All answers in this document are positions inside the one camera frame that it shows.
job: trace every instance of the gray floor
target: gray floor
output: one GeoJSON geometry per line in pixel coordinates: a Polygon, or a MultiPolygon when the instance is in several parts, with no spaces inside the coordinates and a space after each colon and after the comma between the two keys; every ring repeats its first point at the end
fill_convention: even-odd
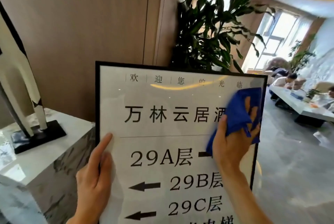
{"type": "Polygon", "coordinates": [[[317,129],[296,124],[266,95],[257,160],[262,186],[256,197],[278,223],[334,223],[334,138],[320,146],[317,129]]]}

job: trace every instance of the sculpture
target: sculpture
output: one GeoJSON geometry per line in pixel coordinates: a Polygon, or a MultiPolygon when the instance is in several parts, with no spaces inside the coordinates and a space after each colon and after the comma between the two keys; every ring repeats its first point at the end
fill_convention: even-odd
{"type": "Polygon", "coordinates": [[[42,100],[23,43],[0,3],[0,94],[21,131],[11,135],[15,153],[66,135],[56,120],[46,122],[42,100]],[[11,88],[6,71],[17,68],[27,87],[39,126],[30,127],[11,88]]]}

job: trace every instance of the cleaning cloth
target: cleaning cloth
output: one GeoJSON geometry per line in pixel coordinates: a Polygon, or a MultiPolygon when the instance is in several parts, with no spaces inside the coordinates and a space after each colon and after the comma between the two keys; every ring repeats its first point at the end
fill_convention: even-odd
{"type": "MultiPolygon", "coordinates": [[[[239,131],[240,129],[244,129],[247,137],[250,137],[250,131],[248,130],[247,124],[252,123],[252,120],[245,109],[245,99],[250,96],[251,108],[258,107],[256,118],[253,122],[252,129],[253,130],[256,125],[261,120],[261,99],[262,99],[262,89],[260,87],[255,88],[246,88],[238,90],[231,100],[228,103],[228,106],[225,109],[225,114],[228,116],[227,120],[227,128],[226,128],[226,136],[229,134],[239,131]]],[[[212,143],[213,139],[216,135],[217,129],[211,135],[211,138],[207,144],[206,152],[212,156],[212,143]]],[[[256,136],[252,144],[256,144],[260,142],[260,138],[256,136]]]]}

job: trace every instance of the black arrow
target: black arrow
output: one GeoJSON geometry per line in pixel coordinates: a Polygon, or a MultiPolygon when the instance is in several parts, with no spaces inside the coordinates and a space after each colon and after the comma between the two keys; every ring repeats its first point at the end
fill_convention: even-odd
{"type": "Polygon", "coordinates": [[[137,190],[144,192],[145,189],[153,189],[153,188],[160,188],[160,183],[153,183],[153,184],[145,184],[145,182],[142,182],[140,184],[136,184],[134,186],[129,187],[129,189],[137,190]]]}
{"type": "Polygon", "coordinates": [[[207,152],[198,152],[198,157],[211,157],[207,152]]]}
{"type": "Polygon", "coordinates": [[[157,212],[148,212],[148,213],[137,212],[125,218],[131,219],[131,220],[140,220],[141,218],[154,217],[156,215],[157,215],[157,212]]]}

